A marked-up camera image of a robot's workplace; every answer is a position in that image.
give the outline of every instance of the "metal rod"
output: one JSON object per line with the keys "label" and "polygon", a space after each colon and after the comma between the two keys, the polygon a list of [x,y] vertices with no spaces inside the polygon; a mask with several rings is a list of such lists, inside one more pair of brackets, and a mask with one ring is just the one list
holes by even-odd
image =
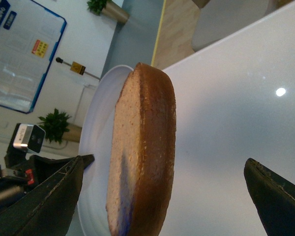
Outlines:
{"label": "metal rod", "polygon": [[[61,58],[56,58],[56,62],[66,64],[66,65],[68,65],[68,66],[70,66],[70,67],[72,66],[71,64],[69,64],[69,63],[63,61]],[[99,78],[99,77],[97,77],[97,76],[95,76],[95,75],[92,75],[92,74],[90,74],[90,73],[88,73],[88,72],[86,72],[86,71],[84,71],[84,73],[87,74],[87,75],[89,75],[89,76],[91,76],[91,77],[93,77],[93,78],[98,79],[99,81],[101,80],[101,78]]]}

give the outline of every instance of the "warning sign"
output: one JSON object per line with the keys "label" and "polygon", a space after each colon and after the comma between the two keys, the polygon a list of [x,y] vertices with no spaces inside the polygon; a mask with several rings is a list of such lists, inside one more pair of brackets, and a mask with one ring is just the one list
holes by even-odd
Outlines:
{"label": "warning sign", "polygon": [[31,51],[31,53],[33,53],[36,56],[39,56],[41,58],[44,58],[47,48],[48,48],[48,43],[45,43],[40,40],[36,40],[36,43],[33,47],[33,50]]}
{"label": "warning sign", "polygon": [[72,62],[72,65],[71,65],[71,68],[70,70],[74,71],[75,73],[78,73],[80,75],[83,75],[84,74],[84,71],[85,71],[85,66],[81,65],[81,64],[78,64],[76,63],[75,61]]}

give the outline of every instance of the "white tabletop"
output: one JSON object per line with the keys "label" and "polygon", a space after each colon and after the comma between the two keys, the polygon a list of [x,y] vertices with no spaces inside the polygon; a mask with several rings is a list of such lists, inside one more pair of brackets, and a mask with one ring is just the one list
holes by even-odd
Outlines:
{"label": "white tabletop", "polygon": [[251,157],[295,184],[295,2],[164,71],[177,141],[160,235],[266,235],[243,169]]}

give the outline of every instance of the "whiteboard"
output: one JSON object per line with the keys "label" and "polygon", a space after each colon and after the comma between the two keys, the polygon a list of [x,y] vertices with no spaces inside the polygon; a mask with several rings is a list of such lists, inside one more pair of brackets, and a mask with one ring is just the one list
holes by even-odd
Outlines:
{"label": "whiteboard", "polygon": [[66,24],[32,0],[0,0],[0,106],[33,111]]}

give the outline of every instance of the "cake slice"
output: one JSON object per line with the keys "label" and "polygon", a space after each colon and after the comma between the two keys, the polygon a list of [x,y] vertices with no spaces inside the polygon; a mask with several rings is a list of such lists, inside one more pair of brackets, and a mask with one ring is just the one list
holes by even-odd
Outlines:
{"label": "cake slice", "polygon": [[116,104],[106,210],[112,236],[156,236],[171,198],[176,102],[170,78],[137,64]]}

